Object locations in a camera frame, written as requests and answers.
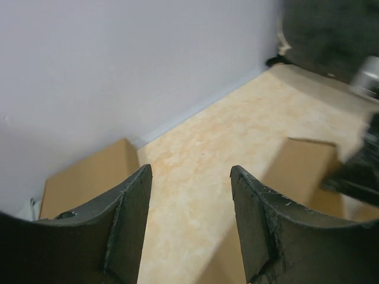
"cardboard box flap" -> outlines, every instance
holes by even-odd
[[[54,218],[120,184],[139,168],[126,139],[87,157],[46,181],[40,218]]]
[[[286,197],[307,205],[335,161],[337,148],[333,143],[288,138],[262,182]]]

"cardboard box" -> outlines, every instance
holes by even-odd
[[[46,181],[40,218],[54,218],[112,189],[139,168],[137,150],[124,138]]]
[[[334,217],[345,215],[342,195],[320,189],[322,179],[341,166],[337,146],[309,139],[288,138],[261,182],[313,210]],[[355,221],[379,218],[379,209],[363,204]],[[197,284],[245,282],[238,231],[234,223]]]
[[[343,218],[341,195],[320,189],[322,179],[339,166],[335,144],[288,138],[262,183],[306,207]]]

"floor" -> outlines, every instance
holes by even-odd
[[[245,283],[230,168],[262,177],[288,136],[336,142],[343,159],[374,110],[344,84],[280,65],[140,149],[154,178],[139,283]]]

